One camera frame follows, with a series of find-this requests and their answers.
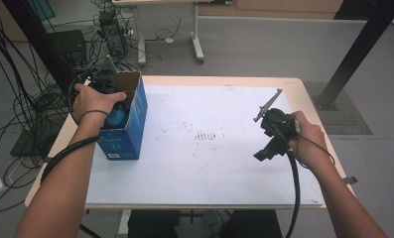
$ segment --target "black pole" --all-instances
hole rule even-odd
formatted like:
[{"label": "black pole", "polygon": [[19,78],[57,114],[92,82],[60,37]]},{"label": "black pole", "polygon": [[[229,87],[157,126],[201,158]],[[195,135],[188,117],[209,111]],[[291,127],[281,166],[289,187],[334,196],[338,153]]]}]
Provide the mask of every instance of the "black pole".
[{"label": "black pole", "polygon": [[71,82],[71,74],[64,66],[54,47],[48,39],[48,34],[42,21],[36,16],[28,0],[2,0],[6,8],[26,35],[30,44],[45,64],[61,92],[67,95]]},{"label": "black pole", "polygon": [[342,89],[394,19],[394,0],[382,0],[370,16],[321,95],[314,96],[319,110],[336,110]]}]

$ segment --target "person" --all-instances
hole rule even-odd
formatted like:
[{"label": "person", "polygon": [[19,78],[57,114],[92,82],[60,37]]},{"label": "person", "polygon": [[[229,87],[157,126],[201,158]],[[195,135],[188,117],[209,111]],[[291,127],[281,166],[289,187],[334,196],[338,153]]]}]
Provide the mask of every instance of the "person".
[{"label": "person", "polygon": [[[81,84],[74,88],[78,96],[73,105],[73,117],[78,127],[69,144],[98,135],[106,113],[114,103],[126,98],[122,92],[103,95]],[[299,122],[301,134],[326,149],[325,134],[320,126],[311,124],[303,112],[293,115]],[[301,137],[292,139],[289,145],[295,157],[318,179],[337,237],[386,237],[344,184],[326,152]],[[15,237],[77,236],[94,147],[95,143],[81,147],[54,167],[27,208]]]}]

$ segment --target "forearm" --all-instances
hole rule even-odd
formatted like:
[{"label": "forearm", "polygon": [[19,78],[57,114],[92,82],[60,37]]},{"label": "forearm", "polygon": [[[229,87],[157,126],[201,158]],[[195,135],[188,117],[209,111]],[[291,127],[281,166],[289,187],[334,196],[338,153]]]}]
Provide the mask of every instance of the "forearm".
[{"label": "forearm", "polygon": [[337,237],[386,237],[379,225],[342,181],[333,165],[316,170]]},{"label": "forearm", "polygon": [[[69,144],[96,136],[98,128],[80,125]],[[95,143],[60,161],[41,184],[17,231],[17,237],[76,237],[84,209]]]}]

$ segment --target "blue box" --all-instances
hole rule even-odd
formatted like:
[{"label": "blue box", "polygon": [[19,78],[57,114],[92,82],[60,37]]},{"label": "blue box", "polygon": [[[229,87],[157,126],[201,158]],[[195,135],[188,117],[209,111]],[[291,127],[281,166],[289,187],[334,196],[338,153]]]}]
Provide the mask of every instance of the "blue box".
[{"label": "blue box", "polygon": [[133,94],[128,120],[120,129],[103,126],[99,135],[104,139],[98,145],[108,160],[138,160],[148,106],[141,72],[119,72],[115,82],[120,90]]}]

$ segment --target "concrete floor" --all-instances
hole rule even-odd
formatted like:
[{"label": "concrete floor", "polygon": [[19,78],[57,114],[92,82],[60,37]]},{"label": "concrete floor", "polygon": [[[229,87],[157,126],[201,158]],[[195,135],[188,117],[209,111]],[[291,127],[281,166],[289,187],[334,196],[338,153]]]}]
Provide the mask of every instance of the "concrete floor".
[{"label": "concrete floor", "polygon": [[[204,64],[195,60],[189,31],[184,21],[176,40],[147,43],[148,62],[144,75],[215,75],[297,77],[303,81],[329,81],[364,22],[298,21],[245,18],[200,18],[199,38]],[[28,52],[26,44],[17,45]],[[39,69],[45,73],[42,65]],[[23,77],[27,88],[34,82]],[[345,87],[373,135],[330,135],[335,151],[349,176],[359,182],[355,194],[389,237],[394,237],[394,27],[389,26],[360,68]],[[0,126],[13,116],[14,94],[0,68]],[[9,151],[21,128],[10,127],[0,143],[0,177],[16,158]],[[15,171],[13,177],[21,174]],[[11,189],[0,208],[25,198],[29,185]],[[24,204],[0,212],[0,237],[11,237],[25,210]],[[279,210],[283,234],[292,211]],[[92,210],[84,224],[102,237],[114,237],[119,226],[117,210]],[[208,237],[209,228],[201,221],[190,225],[184,218],[180,237]],[[332,237],[326,210],[301,210],[294,237]],[[86,237],[79,232],[78,237]]]}]

